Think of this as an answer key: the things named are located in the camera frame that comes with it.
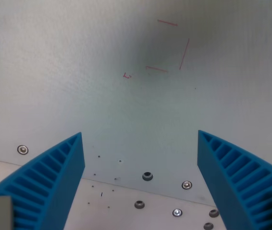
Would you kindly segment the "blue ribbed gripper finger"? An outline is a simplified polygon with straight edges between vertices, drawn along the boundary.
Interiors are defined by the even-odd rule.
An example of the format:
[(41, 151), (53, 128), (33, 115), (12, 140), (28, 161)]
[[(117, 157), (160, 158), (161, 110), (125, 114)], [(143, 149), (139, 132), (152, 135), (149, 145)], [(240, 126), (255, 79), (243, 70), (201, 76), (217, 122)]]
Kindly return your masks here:
[(16, 230), (62, 230), (85, 169), (82, 134), (33, 158), (0, 182)]
[(197, 165), (228, 230), (272, 230), (272, 165), (198, 132)]

